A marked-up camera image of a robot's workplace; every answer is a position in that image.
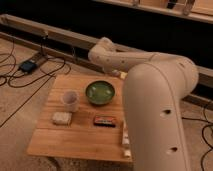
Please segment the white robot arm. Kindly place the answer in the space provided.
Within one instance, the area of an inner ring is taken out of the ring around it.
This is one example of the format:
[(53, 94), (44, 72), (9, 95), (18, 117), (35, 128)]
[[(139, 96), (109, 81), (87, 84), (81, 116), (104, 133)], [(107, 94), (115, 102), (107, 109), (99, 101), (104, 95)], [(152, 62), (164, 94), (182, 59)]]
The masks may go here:
[(123, 71), (122, 102), (134, 171), (191, 171), (180, 100), (198, 83), (198, 69), (184, 56), (119, 52), (108, 38), (89, 51), (105, 71)]

